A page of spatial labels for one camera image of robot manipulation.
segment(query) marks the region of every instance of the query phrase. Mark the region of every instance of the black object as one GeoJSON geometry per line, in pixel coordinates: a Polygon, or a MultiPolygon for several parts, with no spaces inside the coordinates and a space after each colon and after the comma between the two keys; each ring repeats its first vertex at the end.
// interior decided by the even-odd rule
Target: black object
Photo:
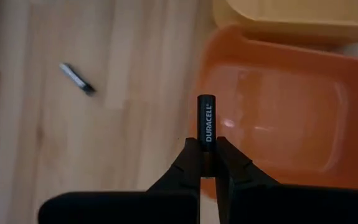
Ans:
{"type": "Polygon", "coordinates": [[[95,89],[84,79],[82,79],[69,64],[61,63],[60,68],[64,72],[64,74],[66,74],[76,84],[76,86],[81,88],[88,96],[94,94],[95,89]]]}
{"type": "MultiPolygon", "coordinates": [[[[280,184],[226,138],[215,143],[208,155],[213,155],[221,224],[358,223],[358,190],[280,184]]],[[[43,204],[39,223],[199,223],[204,153],[199,140],[187,138],[148,191],[64,194],[43,204]]]]}

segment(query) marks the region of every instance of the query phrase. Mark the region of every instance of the cut battery piece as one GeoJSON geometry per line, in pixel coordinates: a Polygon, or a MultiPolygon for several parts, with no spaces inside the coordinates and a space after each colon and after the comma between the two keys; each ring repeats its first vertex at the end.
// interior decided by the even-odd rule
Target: cut battery piece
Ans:
{"type": "Polygon", "coordinates": [[[85,82],[78,74],[76,74],[71,66],[67,63],[61,63],[60,64],[61,70],[66,74],[79,88],[81,88],[88,96],[94,94],[95,89],[85,82]]]}

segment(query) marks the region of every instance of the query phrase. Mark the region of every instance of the orange plastic container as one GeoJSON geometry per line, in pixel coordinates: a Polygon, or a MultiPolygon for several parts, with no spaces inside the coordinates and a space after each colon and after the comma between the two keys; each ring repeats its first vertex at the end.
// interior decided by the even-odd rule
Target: orange plastic container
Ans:
{"type": "Polygon", "coordinates": [[[218,136],[282,183],[358,189],[358,59],[242,34],[214,34],[191,96],[216,96],[218,136]]]}
{"type": "Polygon", "coordinates": [[[358,42],[358,0],[214,0],[218,26],[241,24],[251,39],[289,44],[358,42]]]}

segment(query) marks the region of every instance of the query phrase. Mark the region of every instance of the hardwood floor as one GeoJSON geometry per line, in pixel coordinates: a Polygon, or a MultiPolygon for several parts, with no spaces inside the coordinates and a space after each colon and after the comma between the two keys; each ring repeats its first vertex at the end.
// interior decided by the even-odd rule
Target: hardwood floor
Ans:
{"type": "Polygon", "coordinates": [[[0,224],[35,223],[62,192],[157,180],[187,137],[210,14],[209,0],[0,0],[0,224]]]}

